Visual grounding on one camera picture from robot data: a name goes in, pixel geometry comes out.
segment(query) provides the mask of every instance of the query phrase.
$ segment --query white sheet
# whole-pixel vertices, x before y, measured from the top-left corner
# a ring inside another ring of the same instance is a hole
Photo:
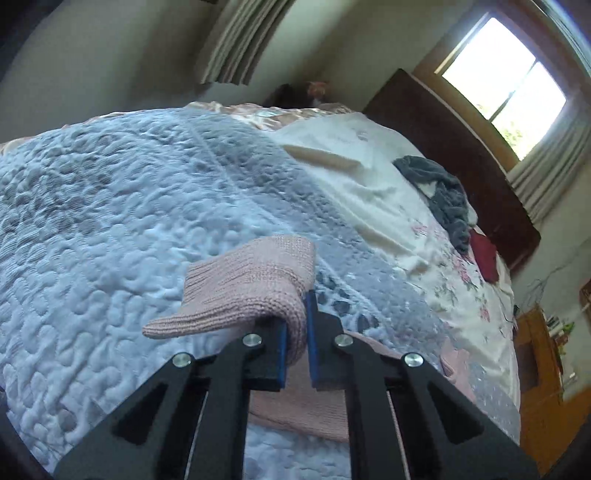
[[[297,121],[268,133],[298,160],[364,240],[422,293],[427,304],[519,408],[512,341],[513,292],[486,283],[472,250],[461,257],[422,196],[392,165],[423,156],[398,132],[361,113]]]

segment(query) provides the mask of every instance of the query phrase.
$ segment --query pink sock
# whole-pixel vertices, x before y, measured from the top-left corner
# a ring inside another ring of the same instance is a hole
[[[306,349],[302,297],[313,286],[312,242],[291,235],[259,238],[190,265],[178,312],[149,322],[142,332],[150,338],[169,338],[277,316],[287,322],[291,364]]]

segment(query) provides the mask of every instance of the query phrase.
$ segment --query silver bolt head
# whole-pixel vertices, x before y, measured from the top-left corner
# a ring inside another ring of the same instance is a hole
[[[173,365],[177,368],[186,367],[191,363],[191,355],[186,352],[177,353],[173,357]]]
[[[242,343],[246,346],[253,347],[260,345],[262,343],[262,338],[256,333],[249,333],[242,338]]]
[[[346,333],[341,333],[335,337],[335,343],[337,346],[349,346],[353,344],[353,337],[351,337],[351,335],[347,335]]]
[[[424,358],[418,353],[408,353],[404,355],[404,363],[409,367],[420,367],[424,361]]]

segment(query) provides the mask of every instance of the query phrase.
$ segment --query dark wooden headboard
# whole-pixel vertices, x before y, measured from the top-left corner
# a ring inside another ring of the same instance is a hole
[[[514,273],[540,243],[540,233],[499,164],[476,134],[433,92],[398,70],[363,111],[408,138],[425,157],[455,175],[478,225]]]

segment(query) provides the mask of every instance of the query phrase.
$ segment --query quilted bedspread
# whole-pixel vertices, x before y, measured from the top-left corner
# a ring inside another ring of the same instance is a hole
[[[141,335],[180,305],[189,263],[258,236],[317,246],[320,308],[439,367],[446,327],[307,173],[248,125],[195,109],[129,113],[32,138],[0,158],[0,386],[52,471],[178,351],[232,336]],[[478,406],[517,439],[511,400],[471,365]],[[348,446],[249,426],[246,478],[346,478]]]

